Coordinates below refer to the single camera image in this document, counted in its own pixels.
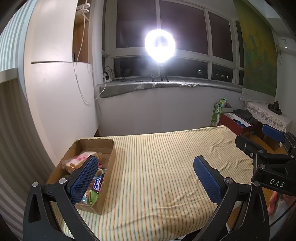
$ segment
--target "red box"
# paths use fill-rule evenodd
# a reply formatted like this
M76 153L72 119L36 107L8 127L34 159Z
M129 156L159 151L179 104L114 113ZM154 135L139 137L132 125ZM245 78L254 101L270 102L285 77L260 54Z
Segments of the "red box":
M244 128L244 127L240 126L238 123L236 123L233 120L233 118L240 121L246 127ZM237 115L235 115L233 113L221 114L219 123L226 126L226 127L228 127L237 136L240 135L240 134L249 135L250 132L252 131L252 129L254 128L253 125L251 125L250 123L244 121L243 119L241 119L240 117L238 117Z

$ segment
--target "human hand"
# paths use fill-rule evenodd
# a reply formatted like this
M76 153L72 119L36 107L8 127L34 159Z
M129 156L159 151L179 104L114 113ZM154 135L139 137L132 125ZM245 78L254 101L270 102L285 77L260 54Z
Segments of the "human hand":
M288 207L292 205L295 199L296 198L294 196L288 196L284 194L284 201ZM277 200L278 200L278 193L274 191L270 197L269 206L267 208L268 216L270 216L274 212Z

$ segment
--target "cardboard box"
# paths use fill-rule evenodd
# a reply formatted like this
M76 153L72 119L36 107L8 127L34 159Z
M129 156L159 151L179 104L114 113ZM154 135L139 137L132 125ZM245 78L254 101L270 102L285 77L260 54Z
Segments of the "cardboard box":
M108 186L110 183L110 178L114 166L114 161L116 157L116 150L114 148L114 141L110 139L81 139L76 141L66 152L62 160L70 159L74 156L79 155L82 151L95 151L102 152L102 159L99 160L99 163L103 165L103 168L107 168L105 172L103 183L101 185L101 190L97 201L92 205L87 204L75 204L75 207L80 210L87 212L96 213L102 215L103 207L108 191ZM63 176L69 174L61 166L61 162L57 165L55 170L50 175L46 184L52 184L59 181Z
M240 126L233 119L240 121L246 127L244 128L244 127ZM236 135L243 134L243 135L248 136L248 135L250 135L250 132L253 130L253 127L254 127L250 123L244 121L242 118L238 117L237 115L235 115L233 113L221 114L221 118L220 118L219 123L228 127Z

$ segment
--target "white cable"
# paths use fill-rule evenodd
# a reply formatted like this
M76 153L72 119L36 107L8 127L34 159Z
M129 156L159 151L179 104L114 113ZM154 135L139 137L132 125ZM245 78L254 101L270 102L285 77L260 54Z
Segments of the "white cable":
M82 33L82 40L81 40L81 45L80 45L80 49L79 49L79 53L78 53L78 56L77 56L77 60L76 60L76 65L74 67L74 62L73 62L73 68L74 68L74 73L75 73L75 78L76 78L76 82L77 82L77 85L78 85L78 89L79 89L79 92L80 92L80 95L82 97L82 100L84 102L86 102L86 104L91 104L93 102L95 102L95 100L104 92L105 88L106 88L106 84L107 84L107 81L106 81L106 78L105 76L103 75L103 78L105 79L105 87L103 89L103 91L92 101L92 102L88 102L85 97L83 96L82 92L81 92L81 89L80 89L80 86L79 86L79 83L78 83L78 79L77 79L77 63L78 63L78 58L79 58L79 55L80 55L80 52L81 52L81 48L82 48L82 44L83 44L83 39L84 39L84 31L85 31L85 14L84 12L82 11L81 7L78 6L78 8L80 8L81 12L82 12L82 15L83 15L83 33Z

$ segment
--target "blue gripper pad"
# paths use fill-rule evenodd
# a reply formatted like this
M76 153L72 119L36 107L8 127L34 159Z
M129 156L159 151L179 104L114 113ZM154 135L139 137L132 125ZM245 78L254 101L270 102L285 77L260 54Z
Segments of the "blue gripper pad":
M79 169L74 170L74 172L76 172L81 171L80 169L83 169L80 175L77 177L76 181L70 187L70 201L73 205L81 201L89 184L98 171L98 159L94 156L90 156L89 158L85 161L88 162L88 164L86 164L85 166L83 164Z
M217 169L212 168L203 156L194 158L193 169L211 202L220 204L226 189L223 176Z
M272 139L278 141L278 142L284 142L285 141L285 136L282 132L279 130L269 126L269 125L264 125L262 127L262 132L263 134L271 137Z

